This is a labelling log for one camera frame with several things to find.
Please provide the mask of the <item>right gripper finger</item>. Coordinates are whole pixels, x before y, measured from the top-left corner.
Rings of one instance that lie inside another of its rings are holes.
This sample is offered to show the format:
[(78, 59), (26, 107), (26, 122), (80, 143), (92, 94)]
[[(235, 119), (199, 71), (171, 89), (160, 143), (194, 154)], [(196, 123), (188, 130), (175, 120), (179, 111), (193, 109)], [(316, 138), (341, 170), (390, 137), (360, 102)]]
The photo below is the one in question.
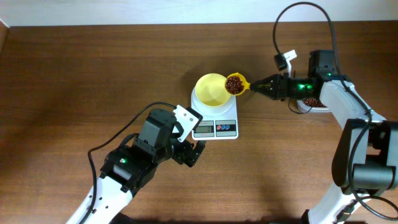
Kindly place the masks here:
[(256, 93), (260, 93), (270, 99), (275, 99), (275, 89), (271, 84), (255, 84), (250, 85), (250, 90)]
[(270, 87), (273, 87), (276, 79), (277, 79), (277, 75), (274, 74), (274, 75), (271, 75), (271, 76), (268, 76), (268, 77), (265, 77), (263, 79), (253, 82), (252, 84), (250, 84), (250, 87), (251, 88), (270, 88)]

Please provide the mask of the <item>yellow measuring scoop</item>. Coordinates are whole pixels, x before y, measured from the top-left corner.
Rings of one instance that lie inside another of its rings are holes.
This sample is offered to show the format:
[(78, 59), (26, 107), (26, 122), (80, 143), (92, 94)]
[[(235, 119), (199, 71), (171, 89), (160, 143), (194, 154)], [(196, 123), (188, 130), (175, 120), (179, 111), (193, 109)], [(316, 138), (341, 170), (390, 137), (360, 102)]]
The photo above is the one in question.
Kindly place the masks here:
[(230, 74), (227, 78), (233, 77), (233, 76), (238, 76), (243, 81), (243, 85), (244, 85), (244, 90), (240, 94), (237, 94), (237, 95), (234, 95), (234, 96), (242, 95), (246, 90), (250, 89), (250, 83), (247, 82), (246, 78), (242, 74), (233, 73), (233, 74)]

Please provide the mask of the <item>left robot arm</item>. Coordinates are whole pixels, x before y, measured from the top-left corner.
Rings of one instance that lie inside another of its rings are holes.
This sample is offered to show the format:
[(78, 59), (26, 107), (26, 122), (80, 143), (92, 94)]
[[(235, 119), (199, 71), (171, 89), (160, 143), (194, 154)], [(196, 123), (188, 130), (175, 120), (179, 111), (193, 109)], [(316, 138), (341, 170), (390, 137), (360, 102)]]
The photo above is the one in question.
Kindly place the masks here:
[(201, 114), (188, 107), (173, 111), (153, 109), (139, 134), (126, 136), (104, 160), (84, 201), (69, 223), (111, 223), (111, 220), (154, 176), (159, 164), (173, 159), (189, 167), (195, 165), (205, 148), (186, 139), (202, 121)]

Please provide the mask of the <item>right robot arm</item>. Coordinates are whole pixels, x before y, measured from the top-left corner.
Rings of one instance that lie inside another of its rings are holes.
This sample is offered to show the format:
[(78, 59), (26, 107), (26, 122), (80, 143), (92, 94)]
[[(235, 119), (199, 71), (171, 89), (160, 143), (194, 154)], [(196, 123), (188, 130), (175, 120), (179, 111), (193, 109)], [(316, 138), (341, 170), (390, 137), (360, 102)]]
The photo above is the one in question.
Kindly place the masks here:
[(388, 121), (363, 101), (351, 80), (341, 74), (336, 52), (311, 52), (307, 78), (275, 74), (249, 88), (272, 100), (318, 98), (343, 129), (331, 165), (333, 183), (323, 198), (304, 212), (301, 223), (344, 223), (359, 207), (397, 221), (367, 204), (380, 200), (397, 208), (381, 196), (397, 188), (397, 122)]

